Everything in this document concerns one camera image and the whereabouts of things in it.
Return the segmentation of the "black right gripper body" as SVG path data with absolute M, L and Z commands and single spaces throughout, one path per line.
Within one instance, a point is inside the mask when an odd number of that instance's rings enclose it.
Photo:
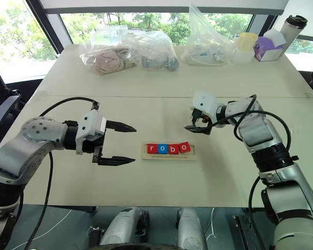
M 193 127 L 196 127 L 196 122 L 197 122 L 198 120 L 201 120 L 203 123 L 206 123 L 207 126 L 212 125 L 212 120 L 211 120 L 211 118 L 210 118 L 209 116 L 207 116 L 207 115 L 204 115 L 201 110 L 198 110 L 198 109 L 196 109 L 196 108 L 194 108 L 194 109 L 192 110 L 191 117 L 192 117 L 191 122 L 192 122 L 192 126 L 193 126 Z

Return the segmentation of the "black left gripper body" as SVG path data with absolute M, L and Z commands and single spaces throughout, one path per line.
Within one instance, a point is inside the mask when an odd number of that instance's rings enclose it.
M 105 136 L 102 135 L 95 140 L 84 140 L 82 144 L 82 152 L 92 154 L 92 162 L 97 164 L 105 164 L 102 157 L 102 150 Z

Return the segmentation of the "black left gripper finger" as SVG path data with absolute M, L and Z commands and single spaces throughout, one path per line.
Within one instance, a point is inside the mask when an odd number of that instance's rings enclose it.
M 111 121 L 111 120 L 106 121 L 106 128 L 112 129 L 117 132 L 137 132 L 137 130 L 133 128 L 132 126 L 129 126 L 122 122 Z
M 132 163 L 134 161 L 135 159 L 128 158 L 128 157 L 113 156 L 111 158 L 100 157 L 97 160 L 97 163 L 100 166 L 120 166 L 120 165 Z

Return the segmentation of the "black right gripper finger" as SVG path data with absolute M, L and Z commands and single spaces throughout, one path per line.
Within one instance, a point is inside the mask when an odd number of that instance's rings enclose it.
M 207 127 L 195 127 L 195 126 L 191 125 L 191 126 L 185 126 L 184 128 L 186 130 L 188 130 L 189 132 L 192 132 L 192 133 L 201 133 L 201 134 L 206 134 L 206 135 L 210 135 L 210 133 L 211 133 L 211 128 L 209 126 L 207 126 Z

